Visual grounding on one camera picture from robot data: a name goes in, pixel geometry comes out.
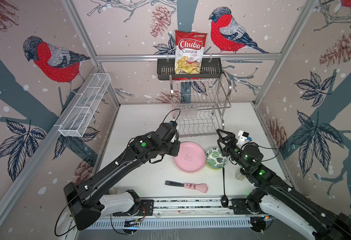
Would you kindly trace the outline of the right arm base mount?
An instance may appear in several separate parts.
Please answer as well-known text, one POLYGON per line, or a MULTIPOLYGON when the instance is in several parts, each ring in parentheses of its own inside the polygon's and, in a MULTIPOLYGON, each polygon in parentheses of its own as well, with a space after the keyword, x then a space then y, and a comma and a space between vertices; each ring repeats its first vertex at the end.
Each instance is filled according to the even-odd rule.
POLYGON ((231 207, 235 215, 250 217, 250 229, 255 233, 264 233, 272 224, 273 217, 264 213, 259 203, 247 199, 231 199, 231 207))

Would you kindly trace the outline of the green leaf pattern bowl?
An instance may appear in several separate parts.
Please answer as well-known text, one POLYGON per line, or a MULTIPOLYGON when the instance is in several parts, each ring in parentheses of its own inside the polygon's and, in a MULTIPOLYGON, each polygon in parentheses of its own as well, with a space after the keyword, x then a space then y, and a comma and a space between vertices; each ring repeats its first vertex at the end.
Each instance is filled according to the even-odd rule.
POLYGON ((221 153, 220 148, 211 148, 206 154, 206 163, 207 165, 215 168, 225 167, 227 164, 227 157, 224 157, 221 153))

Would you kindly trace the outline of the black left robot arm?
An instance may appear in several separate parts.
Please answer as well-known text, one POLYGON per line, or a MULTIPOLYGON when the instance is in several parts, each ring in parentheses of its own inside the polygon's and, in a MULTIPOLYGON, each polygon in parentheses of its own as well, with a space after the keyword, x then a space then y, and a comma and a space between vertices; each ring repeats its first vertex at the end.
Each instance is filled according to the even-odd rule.
POLYGON ((157 156, 178 155, 180 141, 176 128, 175 121, 162 122, 156 131, 132 138, 114 162, 97 174, 79 184, 70 182, 63 188, 78 230, 85 230, 99 219, 106 209, 101 198, 127 174, 146 162, 154 164, 157 156))

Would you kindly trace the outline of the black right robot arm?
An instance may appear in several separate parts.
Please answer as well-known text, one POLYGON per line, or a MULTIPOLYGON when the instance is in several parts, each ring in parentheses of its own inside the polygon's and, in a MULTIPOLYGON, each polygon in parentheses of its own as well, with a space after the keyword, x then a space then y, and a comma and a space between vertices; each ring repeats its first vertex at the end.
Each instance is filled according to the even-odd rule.
POLYGON ((222 155, 235 161, 240 173, 255 187, 246 198, 249 212, 271 215, 308 240, 351 240, 350 217, 336 215, 289 186, 262 163, 259 145, 240 147, 234 133, 216 132, 222 155))

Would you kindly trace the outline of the silver two-tier dish rack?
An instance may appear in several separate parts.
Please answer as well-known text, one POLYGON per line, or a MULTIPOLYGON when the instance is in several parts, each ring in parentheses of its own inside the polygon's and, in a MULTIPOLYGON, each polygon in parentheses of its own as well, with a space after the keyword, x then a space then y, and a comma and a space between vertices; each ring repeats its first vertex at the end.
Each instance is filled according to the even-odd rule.
POLYGON ((219 78, 170 78, 173 115, 181 137, 212 136, 225 129, 224 114, 231 107, 232 83, 223 73, 219 78))

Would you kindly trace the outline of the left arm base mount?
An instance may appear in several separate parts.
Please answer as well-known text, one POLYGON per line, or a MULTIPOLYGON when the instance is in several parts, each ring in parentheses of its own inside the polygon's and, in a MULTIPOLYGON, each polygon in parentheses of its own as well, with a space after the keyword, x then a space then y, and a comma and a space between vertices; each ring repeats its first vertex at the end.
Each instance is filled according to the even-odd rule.
POLYGON ((144 216, 152 216, 154 209, 154 200, 141 200, 139 206, 133 206, 131 210, 128 212, 122 213, 114 213, 112 214, 114 217, 144 217, 144 216))

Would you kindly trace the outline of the pink plate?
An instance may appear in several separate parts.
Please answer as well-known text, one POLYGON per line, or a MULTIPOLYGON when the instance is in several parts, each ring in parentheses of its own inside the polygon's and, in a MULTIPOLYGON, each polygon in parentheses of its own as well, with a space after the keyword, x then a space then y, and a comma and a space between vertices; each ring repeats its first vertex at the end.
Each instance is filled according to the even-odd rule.
POLYGON ((205 152, 196 143, 183 142, 180 144, 177 157, 173 158, 176 167, 185 173, 196 173, 205 166, 205 152))

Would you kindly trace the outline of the lime green bowl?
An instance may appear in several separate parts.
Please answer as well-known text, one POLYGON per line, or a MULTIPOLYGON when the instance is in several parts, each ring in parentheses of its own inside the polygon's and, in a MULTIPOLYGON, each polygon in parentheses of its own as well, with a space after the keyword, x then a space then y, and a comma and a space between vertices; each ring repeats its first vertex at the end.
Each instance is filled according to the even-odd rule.
POLYGON ((211 167, 211 166, 208 165, 208 168, 210 168, 212 170, 215 170, 215 171, 218 171, 218 170, 222 170, 224 167, 215 168, 215 167, 211 167))

